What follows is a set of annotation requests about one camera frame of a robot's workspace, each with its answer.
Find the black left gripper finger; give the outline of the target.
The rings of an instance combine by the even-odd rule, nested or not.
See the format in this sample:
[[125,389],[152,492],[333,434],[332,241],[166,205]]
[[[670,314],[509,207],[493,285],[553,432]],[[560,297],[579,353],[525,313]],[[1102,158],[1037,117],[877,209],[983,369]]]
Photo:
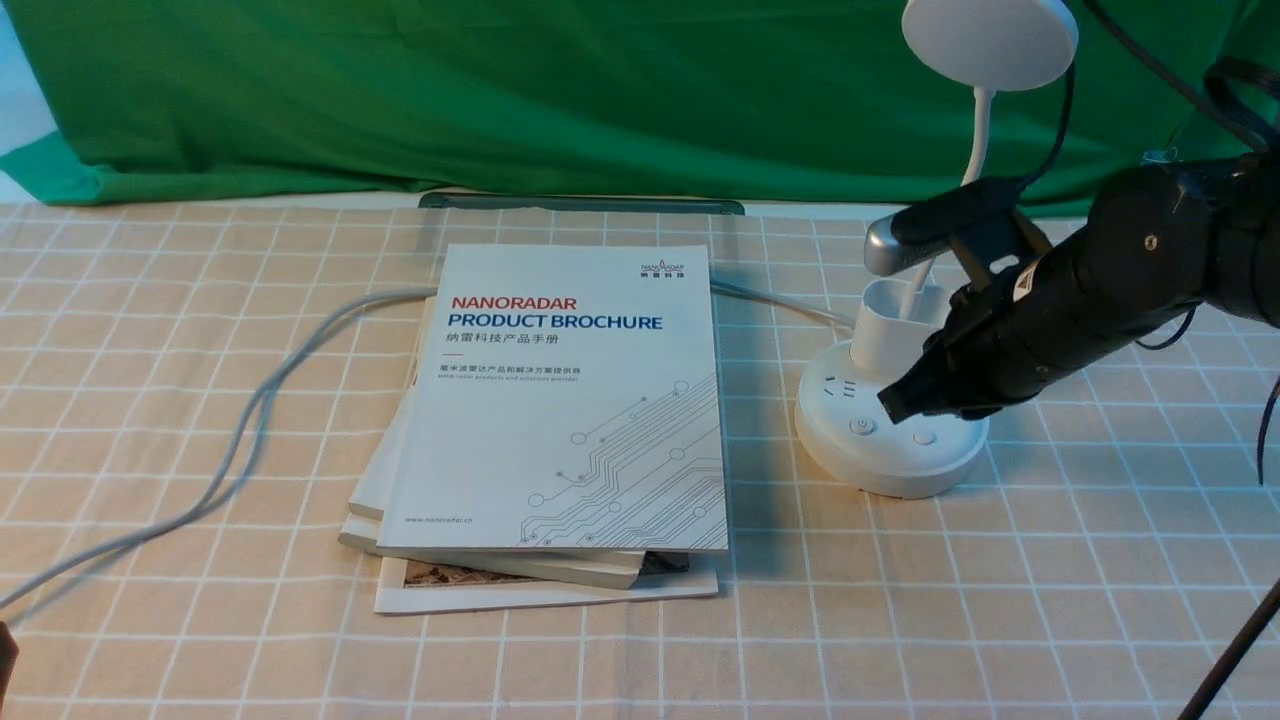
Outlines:
[[6,623],[0,623],[0,705],[6,693],[19,657],[19,646]]

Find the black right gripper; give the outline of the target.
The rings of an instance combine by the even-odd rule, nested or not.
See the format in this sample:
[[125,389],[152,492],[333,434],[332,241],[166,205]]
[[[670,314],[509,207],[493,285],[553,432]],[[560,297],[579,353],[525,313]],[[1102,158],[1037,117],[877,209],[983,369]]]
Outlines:
[[1016,211],[955,231],[969,282],[925,355],[878,392],[887,418],[989,416],[1193,311],[1215,209],[1215,167],[1146,165],[1108,179],[1060,243]]

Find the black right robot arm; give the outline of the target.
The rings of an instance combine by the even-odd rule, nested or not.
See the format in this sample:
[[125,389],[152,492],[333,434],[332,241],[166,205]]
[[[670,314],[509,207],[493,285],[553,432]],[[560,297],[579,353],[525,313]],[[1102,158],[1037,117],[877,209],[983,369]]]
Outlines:
[[909,260],[950,250],[968,278],[878,393],[891,421],[1024,404],[1201,304],[1277,325],[1276,154],[1120,170],[1060,243],[1018,208],[1023,187],[989,176],[891,217]]

